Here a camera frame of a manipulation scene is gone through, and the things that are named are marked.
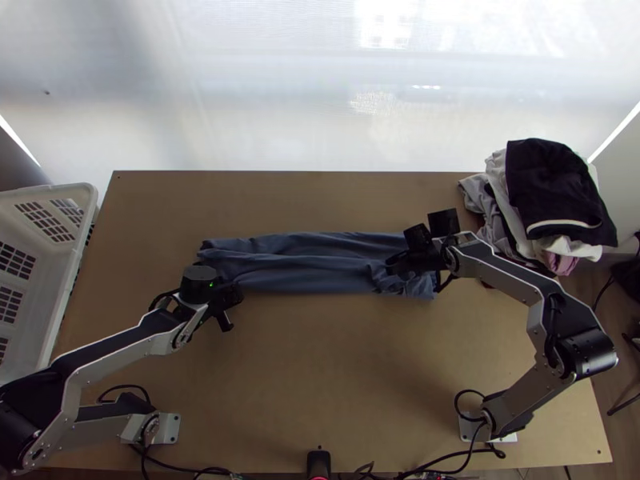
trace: white wall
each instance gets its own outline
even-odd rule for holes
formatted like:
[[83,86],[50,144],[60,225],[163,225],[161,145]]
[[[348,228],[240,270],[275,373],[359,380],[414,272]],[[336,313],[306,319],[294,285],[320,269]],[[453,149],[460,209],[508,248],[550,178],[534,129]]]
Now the white wall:
[[0,114],[54,183],[481,171],[640,98],[637,0],[0,0]]
[[618,134],[598,154],[593,164],[598,170],[600,196],[618,228],[619,247],[615,253],[635,253],[638,243],[633,233],[640,230],[640,103],[622,123]]

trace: black garment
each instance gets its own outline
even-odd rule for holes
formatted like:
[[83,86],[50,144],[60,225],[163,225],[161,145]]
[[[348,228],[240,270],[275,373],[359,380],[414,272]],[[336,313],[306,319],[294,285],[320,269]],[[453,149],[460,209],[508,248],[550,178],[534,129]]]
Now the black garment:
[[506,187],[529,239],[566,235],[618,246],[614,223],[584,161],[568,146],[540,138],[506,144]]

